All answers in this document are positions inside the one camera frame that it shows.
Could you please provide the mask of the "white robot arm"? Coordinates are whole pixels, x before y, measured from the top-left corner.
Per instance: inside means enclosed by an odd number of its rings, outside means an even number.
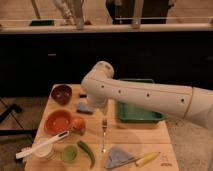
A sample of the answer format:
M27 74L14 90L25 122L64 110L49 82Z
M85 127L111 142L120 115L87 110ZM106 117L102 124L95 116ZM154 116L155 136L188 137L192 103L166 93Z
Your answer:
M213 132L213 90L191 86L115 80L106 61L97 62L81 82L88 102L105 107L109 99L186 119Z

